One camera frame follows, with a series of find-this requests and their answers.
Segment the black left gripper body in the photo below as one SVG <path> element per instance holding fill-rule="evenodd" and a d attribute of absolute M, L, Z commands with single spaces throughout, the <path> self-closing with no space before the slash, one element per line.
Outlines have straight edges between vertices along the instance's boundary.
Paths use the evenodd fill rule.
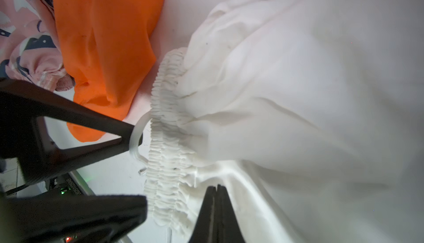
<path fill-rule="evenodd" d="M 1 199 L 1 242 L 116 243 L 147 219 L 144 196 Z"/>

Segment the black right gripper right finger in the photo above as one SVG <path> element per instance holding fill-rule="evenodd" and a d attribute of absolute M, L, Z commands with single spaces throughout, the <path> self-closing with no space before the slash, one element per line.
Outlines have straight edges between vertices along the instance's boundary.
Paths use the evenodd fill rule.
<path fill-rule="evenodd" d="M 226 187 L 207 188 L 189 243 L 245 243 Z"/>

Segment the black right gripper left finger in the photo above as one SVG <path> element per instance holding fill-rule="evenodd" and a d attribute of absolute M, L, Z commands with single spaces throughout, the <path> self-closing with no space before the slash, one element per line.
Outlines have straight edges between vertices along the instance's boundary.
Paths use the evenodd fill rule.
<path fill-rule="evenodd" d="M 83 144 L 70 133 L 49 128 L 47 119 L 114 138 Z M 28 82 L 1 79 L 1 159 L 17 159 L 28 185 L 120 155 L 137 148 L 142 140 L 129 123 Z"/>

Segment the white shorts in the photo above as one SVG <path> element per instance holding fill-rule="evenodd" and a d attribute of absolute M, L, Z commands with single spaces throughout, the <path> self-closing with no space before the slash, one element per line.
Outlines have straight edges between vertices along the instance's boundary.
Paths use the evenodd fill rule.
<path fill-rule="evenodd" d="M 248 243 L 424 240 L 424 0 L 228 0 L 151 92 L 149 217 L 226 187 Z"/>

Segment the pink shark print garment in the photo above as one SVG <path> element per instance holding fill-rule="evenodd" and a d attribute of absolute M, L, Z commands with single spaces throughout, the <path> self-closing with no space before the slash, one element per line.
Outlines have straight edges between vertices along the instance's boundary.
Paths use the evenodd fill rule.
<path fill-rule="evenodd" d="M 64 68 L 53 0 L 1 0 L 1 77 L 49 91 L 73 88 Z"/>

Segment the orange cloth garment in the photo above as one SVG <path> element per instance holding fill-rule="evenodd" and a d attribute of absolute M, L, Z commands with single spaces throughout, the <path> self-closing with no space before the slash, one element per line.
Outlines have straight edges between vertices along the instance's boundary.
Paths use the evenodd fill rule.
<path fill-rule="evenodd" d="M 164 0 L 53 0 L 74 101 L 123 120 L 156 56 L 150 36 Z"/>

